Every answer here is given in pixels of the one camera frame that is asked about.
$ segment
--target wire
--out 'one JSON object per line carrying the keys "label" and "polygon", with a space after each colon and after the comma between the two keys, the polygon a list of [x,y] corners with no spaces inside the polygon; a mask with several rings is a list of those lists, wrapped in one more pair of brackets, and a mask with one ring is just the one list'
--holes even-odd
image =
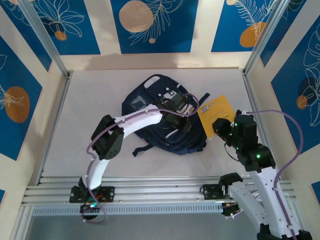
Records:
{"label": "wire", "polygon": [[[302,148],[304,146],[304,136],[303,136],[303,133],[302,133],[302,130],[301,130],[301,127],[299,125],[299,123],[292,117],[290,116],[289,114],[283,112],[283,111],[278,111],[278,110],[263,110],[263,111],[252,111],[252,112],[247,112],[247,114],[262,114],[262,113],[279,113],[279,114],[282,114],[284,115],[285,117],[289,118],[293,123],[294,125],[296,126],[296,128],[298,129],[298,132],[299,132],[299,137],[300,137],[300,144],[299,144],[299,148],[298,148],[298,151],[297,153],[294,155],[294,157],[286,164],[283,166],[283,168],[280,169],[280,171],[276,174],[275,178],[274,178],[274,181],[273,181],[273,189],[274,189],[274,192],[275,192],[275,195],[276,195],[276,198],[278,199],[279,201],[279,204],[282,208],[282,211],[283,211],[283,214],[285,216],[285,219],[288,223],[288,226],[292,226],[292,223],[290,221],[290,217],[287,213],[287,210],[286,210],[286,207],[284,205],[284,202],[282,201],[281,197],[280,197],[280,194],[278,192],[278,187],[277,187],[277,184],[278,184],[278,181],[280,179],[280,175],[282,174],[282,172],[287,168],[289,167],[297,158],[298,156],[301,154],[302,152]],[[292,237],[294,240],[297,240],[297,237],[296,237],[296,234],[295,234],[295,231],[293,229],[290,229],[291,231],[291,234],[292,234]]]}
{"label": "wire", "polygon": [[194,96],[192,93],[186,93],[184,94],[184,96],[191,96],[192,98],[194,98],[194,100],[196,101],[196,109],[194,109],[193,112],[191,113],[188,113],[188,114],[183,114],[183,113],[178,113],[178,112],[175,112],[175,111],[171,111],[171,110],[168,110],[168,109],[161,109],[161,108],[157,108],[157,109],[150,109],[148,110],[147,112],[145,111],[141,111],[141,112],[138,112],[136,114],[133,114],[131,116],[128,116],[126,118],[124,118],[123,120],[119,121],[119,122],[116,122],[114,124],[112,124],[111,126],[107,127],[106,129],[104,129],[102,132],[100,132],[92,141],[91,143],[88,145],[88,147],[86,148],[86,153],[89,154],[92,159],[91,159],[91,162],[88,166],[88,169],[86,171],[86,175],[85,175],[85,178],[86,178],[86,187],[91,195],[91,197],[93,198],[93,200],[97,203],[97,205],[99,206],[100,209],[102,209],[103,211],[103,215],[104,215],[104,219],[101,220],[101,221],[88,221],[85,219],[84,217],[84,213],[82,212],[82,220],[85,222],[85,223],[89,223],[89,224],[102,224],[104,223],[106,220],[107,220],[107,211],[106,209],[104,208],[104,206],[98,201],[98,199],[96,198],[96,196],[93,194],[91,188],[90,188],[90,184],[89,184],[89,174],[90,174],[90,170],[92,168],[92,165],[94,164],[94,160],[96,159],[96,155],[93,153],[93,152],[90,152],[90,149],[92,148],[92,146],[96,143],[96,141],[102,136],[104,135],[105,133],[107,133],[108,131],[110,131],[111,129],[113,129],[115,126],[119,125],[120,123],[124,123],[130,119],[134,119],[138,116],[141,116],[141,115],[144,115],[144,114],[147,114],[147,113],[152,113],[152,112],[165,112],[165,113],[170,113],[170,114],[174,114],[174,115],[177,115],[177,116],[180,116],[180,117],[190,117],[194,114],[197,113],[198,109],[199,109],[199,100],[196,98],[196,96]]}
{"label": "wire", "polygon": [[234,158],[233,156],[231,156],[231,155],[228,153],[227,148],[226,148],[226,145],[227,145],[227,143],[224,143],[224,149],[225,149],[226,154],[228,154],[228,155],[229,155],[229,157],[230,157],[230,158],[232,158],[233,160],[235,160],[235,161],[239,162],[239,160],[238,160],[238,159]]}

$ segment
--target yellow card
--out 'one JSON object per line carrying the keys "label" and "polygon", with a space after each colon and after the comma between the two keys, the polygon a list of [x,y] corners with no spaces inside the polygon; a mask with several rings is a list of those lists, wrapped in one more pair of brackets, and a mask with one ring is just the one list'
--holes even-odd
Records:
{"label": "yellow card", "polygon": [[233,122],[236,116],[235,111],[224,95],[202,105],[197,112],[208,139],[212,138],[215,134],[212,124],[218,118],[228,119],[230,122]]}

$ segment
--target navy blue backpack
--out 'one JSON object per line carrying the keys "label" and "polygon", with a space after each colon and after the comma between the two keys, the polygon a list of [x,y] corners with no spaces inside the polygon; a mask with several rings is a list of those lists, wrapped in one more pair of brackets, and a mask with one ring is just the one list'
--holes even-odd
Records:
{"label": "navy blue backpack", "polygon": [[[168,76],[155,74],[150,76],[135,90],[133,90],[122,103],[122,116],[131,114],[158,99],[171,99],[176,93],[186,94],[188,91],[178,82]],[[206,93],[199,101],[200,105],[209,96]],[[188,96],[189,104],[197,107],[196,101]],[[200,152],[206,146],[207,136],[198,114],[189,117],[191,128],[188,132],[178,130],[167,121],[146,126],[135,133],[144,139],[148,145],[137,148],[132,154],[158,147],[178,155]]]}

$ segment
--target white platform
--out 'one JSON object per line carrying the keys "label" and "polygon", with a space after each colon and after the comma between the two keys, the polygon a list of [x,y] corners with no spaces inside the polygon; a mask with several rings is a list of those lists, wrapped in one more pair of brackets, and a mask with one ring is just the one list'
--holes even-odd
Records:
{"label": "white platform", "polygon": [[[242,74],[238,69],[77,70],[73,73],[52,145],[44,165],[44,177],[80,177],[90,162],[86,148],[101,118],[121,115],[121,103],[142,81],[153,74],[167,75],[189,92],[210,101],[225,95],[233,109],[251,110]],[[135,134],[128,136],[119,155],[104,173],[109,177],[221,176],[244,167],[228,157],[224,142],[214,137],[202,152],[179,156],[154,147],[133,157],[145,146]]]}

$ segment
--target backpack strap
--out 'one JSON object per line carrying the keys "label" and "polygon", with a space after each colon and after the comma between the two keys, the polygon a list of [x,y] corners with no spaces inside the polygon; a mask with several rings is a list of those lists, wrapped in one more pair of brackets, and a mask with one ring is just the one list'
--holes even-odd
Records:
{"label": "backpack strap", "polygon": [[147,150],[149,150],[149,149],[151,149],[151,148],[153,148],[153,147],[154,147],[154,146],[152,146],[151,144],[148,144],[147,146],[143,146],[143,147],[137,147],[137,148],[133,151],[132,155],[133,155],[134,157],[136,157],[138,153],[147,151]]}
{"label": "backpack strap", "polygon": [[210,96],[210,93],[206,93],[205,95],[203,95],[202,98],[200,98],[199,100],[199,105],[201,106],[201,104],[204,103],[204,101]]}

